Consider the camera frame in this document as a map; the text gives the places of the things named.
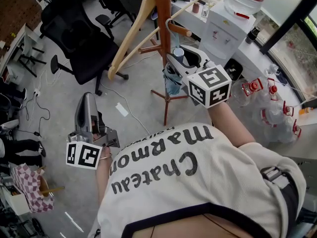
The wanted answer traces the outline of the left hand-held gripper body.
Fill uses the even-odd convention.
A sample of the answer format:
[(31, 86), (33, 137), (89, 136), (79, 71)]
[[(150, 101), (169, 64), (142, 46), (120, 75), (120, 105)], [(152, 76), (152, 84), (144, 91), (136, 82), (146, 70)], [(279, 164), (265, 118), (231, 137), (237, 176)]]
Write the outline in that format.
[(104, 147), (119, 148), (117, 132), (105, 126), (102, 113), (98, 112), (99, 134), (84, 131), (74, 131), (68, 135), (66, 146), (66, 164), (73, 167), (95, 170)]

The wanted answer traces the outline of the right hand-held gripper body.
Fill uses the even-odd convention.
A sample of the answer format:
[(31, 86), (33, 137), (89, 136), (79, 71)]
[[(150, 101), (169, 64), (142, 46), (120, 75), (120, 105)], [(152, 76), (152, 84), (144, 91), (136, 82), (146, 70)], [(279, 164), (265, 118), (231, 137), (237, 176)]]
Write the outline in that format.
[(206, 60), (199, 65), (183, 61), (186, 68), (183, 75), (183, 90), (195, 105), (213, 107), (229, 98), (232, 80), (221, 65)]

